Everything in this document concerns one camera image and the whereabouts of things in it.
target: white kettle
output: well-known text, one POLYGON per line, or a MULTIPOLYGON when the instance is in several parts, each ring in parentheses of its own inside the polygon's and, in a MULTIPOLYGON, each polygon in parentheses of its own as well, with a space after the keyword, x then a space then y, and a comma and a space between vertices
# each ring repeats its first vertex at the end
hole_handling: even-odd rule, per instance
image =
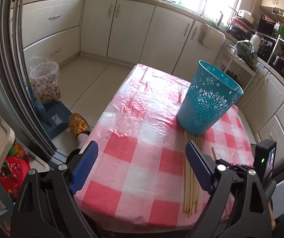
POLYGON ((255 52, 259 50, 260 46, 264 44, 264 38, 258 32, 256 32, 250 39, 251 45, 254 47, 255 52))

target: microwave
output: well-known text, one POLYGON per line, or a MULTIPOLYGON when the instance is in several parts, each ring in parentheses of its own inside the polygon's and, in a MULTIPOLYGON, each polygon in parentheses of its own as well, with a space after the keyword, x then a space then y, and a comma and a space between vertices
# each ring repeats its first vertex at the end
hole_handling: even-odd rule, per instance
POLYGON ((261 19, 257 31, 277 39, 280 31, 280 24, 261 19))

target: teal plastic basket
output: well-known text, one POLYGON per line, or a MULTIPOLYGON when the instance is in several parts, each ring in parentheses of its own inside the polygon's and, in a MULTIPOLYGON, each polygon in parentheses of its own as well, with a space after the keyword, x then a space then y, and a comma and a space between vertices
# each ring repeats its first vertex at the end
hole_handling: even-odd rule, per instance
POLYGON ((194 135, 204 134, 243 95, 229 75, 210 63, 199 66, 177 113, 181 127, 194 135))

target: dining table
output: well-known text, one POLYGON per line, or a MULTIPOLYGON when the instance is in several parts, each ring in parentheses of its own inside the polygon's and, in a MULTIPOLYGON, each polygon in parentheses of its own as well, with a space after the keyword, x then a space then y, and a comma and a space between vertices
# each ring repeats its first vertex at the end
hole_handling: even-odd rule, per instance
MULTIPOLYGON (((97 160, 74 196, 81 211, 101 228, 122 233, 191 229, 209 194, 200 189, 197 211, 183 211, 185 139, 176 114, 190 83, 138 64, 90 133, 97 160)), ((204 135, 201 150, 231 164, 253 165, 248 136, 233 105, 204 135)), ((229 198, 224 211, 231 213, 229 198)))

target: floral trash can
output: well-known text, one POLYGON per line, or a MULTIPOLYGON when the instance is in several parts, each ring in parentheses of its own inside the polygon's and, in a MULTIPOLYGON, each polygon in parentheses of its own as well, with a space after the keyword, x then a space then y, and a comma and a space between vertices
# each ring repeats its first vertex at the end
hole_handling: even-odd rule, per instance
POLYGON ((177 121, 187 132, 203 135, 242 95, 242 88, 229 75, 210 63, 199 61, 177 121))
POLYGON ((59 66, 54 61, 43 62, 32 68, 30 78, 42 104, 60 100, 58 77, 59 66))

